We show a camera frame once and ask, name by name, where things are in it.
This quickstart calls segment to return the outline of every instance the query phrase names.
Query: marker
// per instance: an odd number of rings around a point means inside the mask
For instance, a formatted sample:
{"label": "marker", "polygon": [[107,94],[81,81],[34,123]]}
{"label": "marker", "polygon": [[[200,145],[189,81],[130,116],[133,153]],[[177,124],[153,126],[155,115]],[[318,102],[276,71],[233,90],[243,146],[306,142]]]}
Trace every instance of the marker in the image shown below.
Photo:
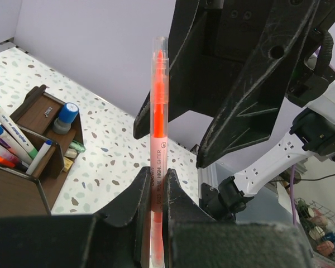
{"label": "marker", "polygon": [[11,153],[18,156],[22,161],[30,164],[32,159],[27,152],[18,144],[10,135],[0,126],[0,144],[8,149]]}
{"label": "marker", "polygon": [[0,146],[0,164],[9,166],[11,168],[15,167],[22,171],[26,171],[28,165],[21,161],[18,157],[10,153],[8,150]]}
{"label": "marker", "polygon": [[80,144],[78,141],[73,140],[69,145],[70,148],[75,149],[77,152],[85,152],[85,147],[83,144]]}
{"label": "marker", "polygon": [[10,116],[0,106],[0,123],[3,127],[14,137],[14,139],[25,149],[29,156],[34,159],[37,155],[37,150],[28,140],[25,134],[22,133],[21,129],[13,122]]}
{"label": "marker", "polygon": [[162,244],[162,197],[164,177],[168,171],[168,38],[154,40],[150,91],[150,172],[151,172],[151,261],[153,267],[164,267]]}
{"label": "marker", "polygon": [[2,157],[0,157],[0,164],[4,165],[4,166],[7,166],[8,168],[12,168],[12,169],[15,168],[15,169],[21,170],[23,172],[25,172],[28,168],[28,165],[27,166],[24,166],[22,164],[16,164],[15,165],[14,163],[12,163],[12,162],[10,162],[10,161],[6,160],[5,158],[2,158]]}
{"label": "marker", "polygon": [[45,141],[45,143],[42,145],[42,147],[38,151],[36,157],[32,161],[31,165],[28,167],[28,169],[26,171],[26,174],[31,175],[35,171],[38,164],[40,163],[42,158],[46,155],[46,153],[49,150],[49,148],[51,147],[51,145],[52,145],[52,141],[50,141],[50,140]]}

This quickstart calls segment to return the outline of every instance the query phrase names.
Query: wooden pen holder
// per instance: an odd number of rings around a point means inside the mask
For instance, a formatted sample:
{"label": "wooden pen holder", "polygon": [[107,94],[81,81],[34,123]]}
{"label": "wooden pen holder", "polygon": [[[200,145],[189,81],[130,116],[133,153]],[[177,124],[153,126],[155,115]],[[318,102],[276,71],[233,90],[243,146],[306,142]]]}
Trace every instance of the wooden pen holder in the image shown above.
{"label": "wooden pen holder", "polygon": [[50,215],[69,172],[63,172],[64,154],[72,140],[83,144],[79,113],[67,134],[53,132],[64,102],[45,89],[45,85],[34,87],[10,117],[37,150],[46,140],[52,146],[32,175],[0,165],[0,217]]}

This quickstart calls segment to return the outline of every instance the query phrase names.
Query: terrazzo tabletop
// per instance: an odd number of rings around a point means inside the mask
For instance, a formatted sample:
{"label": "terrazzo tabletop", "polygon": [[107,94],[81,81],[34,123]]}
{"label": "terrazzo tabletop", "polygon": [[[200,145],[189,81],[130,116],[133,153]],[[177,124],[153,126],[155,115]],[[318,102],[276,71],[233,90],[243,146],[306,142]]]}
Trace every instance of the terrazzo tabletop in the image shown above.
{"label": "terrazzo tabletop", "polygon": [[[53,214],[94,213],[125,190],[150,165],[150,138],[133,138],[134,118],[17,48],[0,52],[0,105],[12,113],[34,86],[79,106],[87,150],[72,166]],[[196,156],[168,142],[168,167],[198,204]]]}

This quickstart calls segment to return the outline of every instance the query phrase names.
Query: robotic arm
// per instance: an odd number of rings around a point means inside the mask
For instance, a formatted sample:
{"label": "robotic arm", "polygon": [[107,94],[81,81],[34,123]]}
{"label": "robotic arm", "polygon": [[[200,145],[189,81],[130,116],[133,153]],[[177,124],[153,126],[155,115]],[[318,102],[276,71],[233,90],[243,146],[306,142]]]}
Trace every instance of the robotic arm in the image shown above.
{"label": "robotic arm", "polygon": [[[246,197],[255,195],[271,179],[297,162],[314,154],[324,156],[335,151],[335,80],[323,95],[305,107],[308,109],[295,119],[290,132],[277,145],[234,175],[234,182]],[[300,124],[306,123],[309,129],[305,126],[301,129]]]}
{"label": "robotic arm", "polygon": [[335,152],[335,80],[293,121],[284,137],[264,156],[249,167],[222,181],[219,193],[202,202],[201,207],[212,217],[230,218],[274,177],[297,162],[318,154]]}

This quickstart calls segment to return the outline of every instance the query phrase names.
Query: orange highlighter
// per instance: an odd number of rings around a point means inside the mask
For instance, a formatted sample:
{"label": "orange highlighter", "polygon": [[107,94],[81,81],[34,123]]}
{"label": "orange highlighter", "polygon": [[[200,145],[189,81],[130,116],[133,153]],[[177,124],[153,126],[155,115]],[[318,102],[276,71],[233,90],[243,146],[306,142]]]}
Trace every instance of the orange highlighter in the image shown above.
{"label": "orange highlighter", "polygon": [[162,197],[168,171],[168,38],[154,39],[150,90],[150,167],[151,167],[151,261],[164,267],[162,244]]}

